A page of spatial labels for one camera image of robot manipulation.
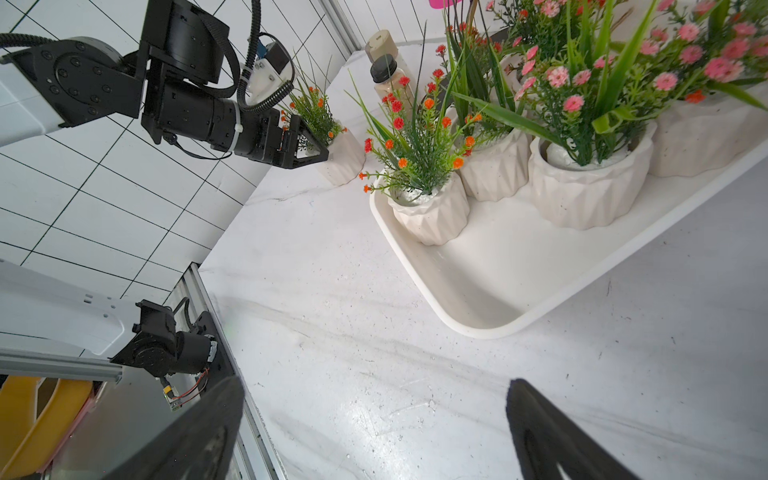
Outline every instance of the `white tiled wall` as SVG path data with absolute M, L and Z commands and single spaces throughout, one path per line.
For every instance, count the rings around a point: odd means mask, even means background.
M 230 26 L 244 61 L 251 1 L 196 3 Z M 0 0 L 0 31 L 90 36 L 125 55 L 138 47 L 146 4 Z M 333 79 L 350 54 L 317 0 L 262 0 L 262 29 L 321 85 L 326 69 Z M 224 72 L 222 86 L 231 83 L 226 62 Z M 190 140 L 184 146 L 212 153 Z M 0 257 L 107 295 L 162 303 L 189 263 L 205 259 L 267 168 L 154 145 L 139 120 L 119 114 L 7 145 L 0 148 Z
M 422 29 L 426 23 L 427 39 L 445 37 L 442 0 L 336 0 L 355 32 L 357 41 L 364 45 L 379 30 L 389 30 L 395 42 L 421 41 Z M 483 15 L 489 32 L 495 32 L 504 25 L 493 19 L 493 13 L 487 12 L 489 0 L 480 0 L 477 14 Z M 453 2 L 450 3 L 453 16 Z M 456 0 L 458 15 L 466 17 L 471 0 Z M 479 16 L 477 27 L 482 30 Z

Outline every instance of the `pink object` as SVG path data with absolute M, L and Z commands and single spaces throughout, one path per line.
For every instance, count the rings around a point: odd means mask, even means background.
M 654 28 L 651 30 L 650 36 L 656 41 L 667 41 L 670 37 L 669 34 L 661 28 Z
M 574 85 L 579 86 L 587 83 L 592 77 L 592 72 L 589 70 L 582 70 L 574 76 Z
M 563 102 L 563 110 L 573 113 L 575 111 L 581 110 L 581 107 L 584 106 L 584 97 L 581 95 L 571 95 L 570 97 L 566 98 Z
M 669 91 L 677 85 L 677 75 L 665 71 L 663 74 L 659 74 L 655 79 L 656 89 L 661 91 Z
M 699 61 L 702 55 L 704 55 L 704 50 L 699 45 L 688 45 L 686 48 L 683 48 L 682 52 L 680 52 L 680 61 L 686 65 L 690 65 Z
M 742 58 L 746 52 L 750 49 L 750 41 L 746 38 L 735 38 L 729 41 L 723 47 L 722 55 L 725 58 L 736 60 Z
M 750 52 L 756 57 L 768 56 L 768 36 L 760 37 L 752 43 L 752 51 Z
M 707 13 L 712 8 L 715 8 L 715 5 L 717 5 L 717 3 L 716 2 L 711 2 L 711 1 L 699 2 L 699 3 L 696 4 L 696 6 L 694 6 L 694 12 L 697 15 L 704 15 L 705 13 Z
M 547 75 L 549 84 L 555 88 L 560 88 L 568 83 L 568 69 L 566 67 L 557 67 L 552 69 Z
M 444 7 L 450 7 L 460 1 L 461 0 L 429 0 L 429 6 L 436 10 L 442 10 Z
M 560 5 L 558 5 L 555 0 L 547 0 L 541 6 L 541 13 L 548 16 L 549 18 L 554 18 L 558 16 L 558 13 L 560 13 Z
M 736 32 L 736 35 L 750 37 L 757 33 L 757 28 L 749 22 L 741 22 L 733 26 L 733 31 Z
M 656 55 L 659 53 L 659 44 L 652 40 L 643 40 L 640 46 L 640 53 L 643 55 Z
M 699 28 L 695 23 L 686 23 L 680 30 L 677 31 L 677 35 L 685 41 L 694 41 L 699 36 Z
M 523 65 L 522 74 L 527 75 L 531 73 L 531 70 L 533 70 L 533 67 L 536 65 L 536 60 L 528 60 L 525 62 L 525 65 Z

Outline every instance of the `white marble table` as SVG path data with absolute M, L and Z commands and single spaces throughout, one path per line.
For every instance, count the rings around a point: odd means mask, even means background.
M 520 478 L 504 411 L 518 377 L 641 478 L 766 478 L 766 183 L 762 162 L 498 340 L 445 326 L 362 182 L 331 188 L 312 167 L 272 169 L 200 273 L 291 480 Z

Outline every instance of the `flower pot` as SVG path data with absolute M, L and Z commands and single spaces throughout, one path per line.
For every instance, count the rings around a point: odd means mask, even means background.
M 528 182 L 530 139 L 513 130 L 492 145 L 476 148 L 459 171 L 470 197 L 499 201 L 511 197 Z
M 466 227 L 469 202 L 456 172 L 438 193 L 421 205 L 401 205 L 389 197 L 395 218 L 421 243 L 443 245 Z
M 768 100 L 768 84 L 747 90 Z M 768 137 L 768 113 L 725 94 L 699 103 L 676 101 L 659 115 L 650 174 L 693 177 L 722 168 Z
M 366 153 L 352 132 L 336 135 L 328 146 L 328 160 L 316 164 L 317 170 L 333 185 L 349 183 L 357 177 L 366 162 Z
M 531 202 L 542 217 L 558 227 L 586 230 L 604 227 L 624 215 L 640 193 L 654 149 L 656 124 L 648 122 L 642 138 L 625 159 L 596 170 L 562 170 L 547 163 L 549 142 L 531 142 L 528 175 Z

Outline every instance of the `pink flower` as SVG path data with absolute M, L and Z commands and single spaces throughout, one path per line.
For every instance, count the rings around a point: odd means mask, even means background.
M 712 8 L 715 8 L 715 5 L 717 5 L 717 2 L 699 2 L 694 6 L 694 13 L 696 13 L 696 15 L 704 15 Z
M 574 85 L 577 87 L 587 83 L 592 76 L 592 72 L 589 70 L 582 70 L 574 76 Z
M 760 37 L 752 43 L 752 51 L 750 52 L 756 57 L 768 56 L 768 36 Z
M 555 0 L 547 0 L 541 6 L 541 13 L 547 15 L 549 18 L 554 18 L 560 13 L 560 5 Z
M 659 44 L 651 40 L 643 40 L 640 46 L 640 53 L 643 55 L 656 55 L 659 53 Z
M 663 74 L 659 74 L 655 79 L 656 89 L 661 91 L 669 91 L 677 85 L 677 75 L 665 71 Z
M 723 57 L 715 57 L 704 66 L 704 74 L 707 77 L 723 83 L 736 80 L 743 71 L 743 63 L 730 61 Z
M 734 40 L 731 40 L 725 44 L 725 47 L 723 47 L 722 55 L 725 58 L 736 60 L 737 58 L 742 58 L 749 49 L 749 40 L 746 38 L 735 38 Z
M 699 45 L 688 45 L 680 52 L 680 61 L 686 65 L 696 63 L 704 55 L 704 50 Z
M 736 80 L 739 76 L 741 76 L 741 73 L 744 71 L 744 64 L 740 61 L 732 61 L 728 65 L 728 69 L 726 71 L 725 76 L 723 77 L 723 82 L 728 83 L 729 81 Z
M 568 69 L 566 67 L 553 68 L 547 75 L 549 84 L 555 88 L 560 88 L 568 83 Z
M 749 22 L 741 22 L 733 26 L 733 31 L 740 37 L 751 37 L 757 33 L 757 28 Z
M 536 77 L 526 78 L 525 82 L 523 83 L 523 90 L 528 90 L 530 87 L 533 87 L 534 83 L 536 83 Z
M 523 65 L 522 74 L 527 75 L 531 73 L 531 70 L 533 70 L 533 67 L 536 65 L 536 60 L 528 60 L 525 62 L 525 65 Z
M 665 42 L 669 40 L 669 35 L 665 30 L 662 30 L 661 28 L 654 28 L 650 31 L 650 37 L 656 41 Z
M 699 36 L 699 28 L 695 23 L 686 23 L 680 30 L 677 31 L 677 35 L 685 41 L 694 41 Z
M 584 97 L 581 95 L 571 95 L 570 97 L 566 98 L 563 102 L 563 110 L 573 113 L 575 111 L 581 110 L 581 107 L 584 106 Z
M 616 55 L 611 55 L 608 57 L 608 64 L 614 63 L 614 58 L 616 58 Z M 605 55 L 601 56 L 597 60 L 594 61 L 594 67 L 595 68 L 605 68 Z

